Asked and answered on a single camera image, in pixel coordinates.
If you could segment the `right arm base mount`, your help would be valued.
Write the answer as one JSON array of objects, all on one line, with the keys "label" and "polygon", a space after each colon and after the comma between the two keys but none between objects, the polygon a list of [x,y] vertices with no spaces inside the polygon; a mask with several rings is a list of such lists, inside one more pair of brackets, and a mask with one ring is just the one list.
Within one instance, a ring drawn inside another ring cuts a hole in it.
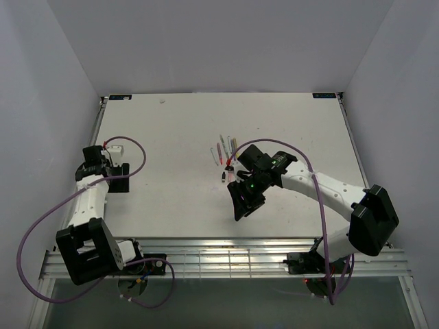
[{"label": "right arm base mount", "polygon": [[[287,254],[283,263],[288,266],[289,274],[307,274],[307,273],[326,273],[324,257],[317,253],[317,248],[323,246],[323,238],[314,240],[312,248],[308,252],[290,252]],[[329,273],[341,274],[344,270],[347,257],[337,261],[329,262]],[[347,264],[346,274],[351,272],[351,266]]]}]

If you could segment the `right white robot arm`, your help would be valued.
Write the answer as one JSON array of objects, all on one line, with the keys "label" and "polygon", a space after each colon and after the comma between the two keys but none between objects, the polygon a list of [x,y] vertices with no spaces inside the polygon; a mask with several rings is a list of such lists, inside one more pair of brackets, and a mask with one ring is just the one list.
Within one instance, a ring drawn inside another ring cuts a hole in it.
[{"label": "right white robot arm", "polygon": [[382,186],[364,188],[317,175],[284,151],[269,156],[250,145],[236,160],[227,161],[226,170],[235,176],[227,186],[235,221],[262,207],[264,192],[273,186],[305,195],[317,201],[320,208],[330,208],[348,221],[346,228],[333,234],[323,232],[308,252],[288,254],[285,263],[290,273],[341,273],[351,254],[378,256],[399,224]]}]

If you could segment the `pink highlighter pen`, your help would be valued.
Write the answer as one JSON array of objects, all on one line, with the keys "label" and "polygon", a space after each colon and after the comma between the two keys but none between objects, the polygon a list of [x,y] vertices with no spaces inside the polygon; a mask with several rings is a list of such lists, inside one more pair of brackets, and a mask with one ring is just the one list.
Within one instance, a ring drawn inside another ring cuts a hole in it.
[{"label": "pink highlighter pen", "polygon": [[221,148],[220,143],[217,143],[217,154],[218,154],[218,158],[219,158],[219,163],[221,165],[223,165],[222,148]]}]

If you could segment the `blue corner label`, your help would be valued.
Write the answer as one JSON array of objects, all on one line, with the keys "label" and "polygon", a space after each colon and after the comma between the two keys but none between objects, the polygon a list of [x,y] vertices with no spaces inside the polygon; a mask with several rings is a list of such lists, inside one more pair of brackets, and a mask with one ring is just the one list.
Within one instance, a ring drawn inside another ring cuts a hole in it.
[{"label": "blue corner label", "polygon": [[110,95],[108,97],[109,101],[125,101],[131,99],[132,99],[132,95]]},{"label": "blue corner label", "polygon": [[314,99],[336,99],[335,93],[312,93]]}]

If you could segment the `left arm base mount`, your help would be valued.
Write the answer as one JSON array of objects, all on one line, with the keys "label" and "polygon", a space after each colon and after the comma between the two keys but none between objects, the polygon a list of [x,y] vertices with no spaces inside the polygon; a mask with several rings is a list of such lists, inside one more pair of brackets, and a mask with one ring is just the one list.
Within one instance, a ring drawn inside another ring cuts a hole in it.
[{"label": "left arm base mount", "polygon": [[[162,276],[166,272],[166,264],[163,260],[167,259],[166,254],[151,254],[144,253],[139,242],[133,239],[128,239],[118,243],[119,249],[123,256],[123,269],[122,275],[131,276],[144,276],[146,274],[153,276]],[[149,260],[144,263],[137,263],[132,265],[133,262],[141,260],[143,258],[160,258],[161,260]]]}]

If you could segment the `right blue corner label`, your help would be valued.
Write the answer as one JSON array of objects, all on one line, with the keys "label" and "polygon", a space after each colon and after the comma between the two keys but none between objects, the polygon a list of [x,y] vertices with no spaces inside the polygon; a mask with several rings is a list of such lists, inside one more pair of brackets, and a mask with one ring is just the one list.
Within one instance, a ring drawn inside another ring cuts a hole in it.
[{"label": "right blue corner label", "polygon": [[335,93],[312,93],[314,99],[336,99]]}]

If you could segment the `aluminium rail frame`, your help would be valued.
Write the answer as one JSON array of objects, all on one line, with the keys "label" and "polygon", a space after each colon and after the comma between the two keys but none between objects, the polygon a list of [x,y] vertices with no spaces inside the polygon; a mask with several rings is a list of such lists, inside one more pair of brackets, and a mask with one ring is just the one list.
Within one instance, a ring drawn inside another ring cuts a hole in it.
[{"label": "aluminium rail frame", "polygon": [[[177,279],[287,278],[290,252],[306,252],[313,239],[141,239],[147,254],[166,254]],[[402,249],[376,257],[355,255],[353,277],[405,277],[412,271]]]}]

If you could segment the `left blue corner label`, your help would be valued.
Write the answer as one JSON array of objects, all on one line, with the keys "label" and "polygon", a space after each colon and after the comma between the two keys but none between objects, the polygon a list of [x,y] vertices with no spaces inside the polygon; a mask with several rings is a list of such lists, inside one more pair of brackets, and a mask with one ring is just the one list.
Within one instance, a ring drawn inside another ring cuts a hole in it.
[{"label": "left blue corner label", "polygon": [[132,99],[132,95],[110,95],[108,97],[109,101],[125,101],[131,99]]}]

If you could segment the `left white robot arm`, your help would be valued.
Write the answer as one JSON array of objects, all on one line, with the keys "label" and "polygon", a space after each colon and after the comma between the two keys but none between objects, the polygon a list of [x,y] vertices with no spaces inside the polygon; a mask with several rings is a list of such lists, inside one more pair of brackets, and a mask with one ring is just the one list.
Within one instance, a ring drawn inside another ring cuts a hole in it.
[{"label": "left white robot arm", "polygon": [[94,281],[125,268],[139,273],[145,257],[133,239],[117,242],[104,222],[109,193],[128,193],[130,165],[123,146],[93,145],[82,150],[84,162],[75,172],[77,190],[73,216],[56,233],[56,243],[71,280],[76,285]]}]

